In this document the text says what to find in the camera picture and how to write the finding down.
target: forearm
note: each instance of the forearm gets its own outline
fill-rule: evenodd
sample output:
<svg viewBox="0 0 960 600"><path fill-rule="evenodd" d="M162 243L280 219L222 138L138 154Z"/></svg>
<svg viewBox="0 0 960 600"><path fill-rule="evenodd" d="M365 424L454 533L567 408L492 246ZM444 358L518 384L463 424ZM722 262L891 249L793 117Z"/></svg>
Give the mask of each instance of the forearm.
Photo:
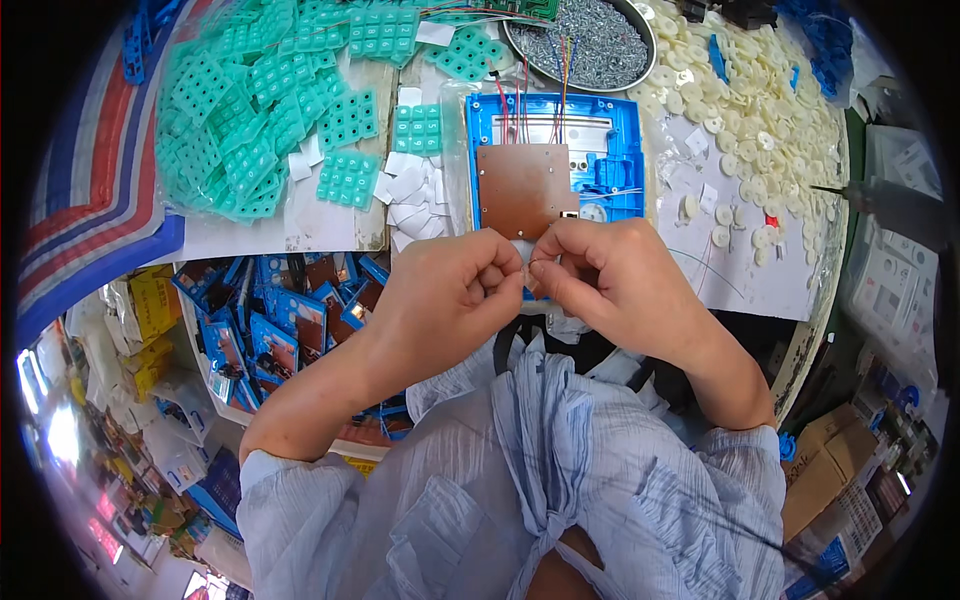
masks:
<svg viewBox="0 0 960 600"><path fill-rule="evenodd" d="M724 429L776 428L760 366L709 312L698 321L697 344L677 366L686 372L704 416Z"/></svg>
<svg viewBox="0 0 960 600"><path fill-rule="evenodd" d="M371 340L364 328L273 392L244 434L241 465L257 449L315 461L350 417L402 389L374 366Z"/></svg>

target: green circuit board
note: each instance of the green circuit board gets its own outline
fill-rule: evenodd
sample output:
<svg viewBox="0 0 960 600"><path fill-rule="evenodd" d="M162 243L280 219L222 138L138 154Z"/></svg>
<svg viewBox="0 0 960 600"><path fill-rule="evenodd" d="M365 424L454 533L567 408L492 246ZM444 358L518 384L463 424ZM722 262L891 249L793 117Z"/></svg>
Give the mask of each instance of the green circuit board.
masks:
<svg viewBox="0 0 960 600"><path fill-rule="evenodd" d="M483 4L489 9L498 11L519 12L537 18L552 21L557 18L557 8L560 0L486 0Z"/></svg>

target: blue plastic frame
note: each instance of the blue plastic frame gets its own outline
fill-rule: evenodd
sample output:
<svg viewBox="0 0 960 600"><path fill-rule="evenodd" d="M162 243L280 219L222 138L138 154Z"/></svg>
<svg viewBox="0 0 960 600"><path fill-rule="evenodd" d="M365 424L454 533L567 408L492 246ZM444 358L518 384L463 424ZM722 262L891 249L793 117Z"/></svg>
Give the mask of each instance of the blue plastic frame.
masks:
<svg viewBox="0 0 960 600"><path fill-rule="evenodd" d="M520 97L517 105L508 99L508 112L516 115L518 106L525 106L528 115L553 116L561 105L560 94L532 93ZM503 105L498 94L469 94L465 100L467 137L470 146L470 199L473 210L473 226L480 229L482 219L478 197L479 180L476 173L476 152L493 140L493 117L503 114ZM641 147L640 116L636 102L606 96L567 94L564 115L605 117L612 121L607 138L607 156L587 154L586 171L570 171L570 189L580 192L580 205L595 203L603 206L609 221L619 221L644 215L644 166ZM610 194L624 189L637 192L591 198L587 194Z"/></svg>

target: hand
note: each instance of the hand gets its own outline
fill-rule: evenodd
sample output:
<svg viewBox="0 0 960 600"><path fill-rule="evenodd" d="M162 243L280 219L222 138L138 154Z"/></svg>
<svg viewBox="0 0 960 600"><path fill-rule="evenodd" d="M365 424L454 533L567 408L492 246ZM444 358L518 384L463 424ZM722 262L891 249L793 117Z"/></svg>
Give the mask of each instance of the hand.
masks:
<svg viewBox="0 0 960 600"><path fill-rule="evenodd" d="M397 257L369 324L353 337L365 338L372 369L399 389L444 372L517 315L522 263L492 229L414 242Z"/></svg>
<svg viewBox="0 0 960 600"><path fill-rule="evenodd" d="M617 346L681 369L699 333L716 323L643 219L561 219L530 259L535 296L549 296Z"/></svg>

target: light blue blouse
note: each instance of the light blue blouse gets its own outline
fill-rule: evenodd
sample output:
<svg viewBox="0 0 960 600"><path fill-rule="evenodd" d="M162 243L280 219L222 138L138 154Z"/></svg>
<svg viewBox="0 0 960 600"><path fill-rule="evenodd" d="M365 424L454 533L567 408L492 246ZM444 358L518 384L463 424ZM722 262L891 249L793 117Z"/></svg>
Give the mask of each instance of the light blue blouse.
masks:
<svg viewBox="0 0 960 600"><path fill-rule="evenodd" d="M780 593L771 427L713 429L692 452L539 341L496 379L490 350L410 390L417 425L367 481L332 453L251 453L237 523L258 600L523 598L552 548L605 599ZM558 541L573 524L602 570Z"/></svg>

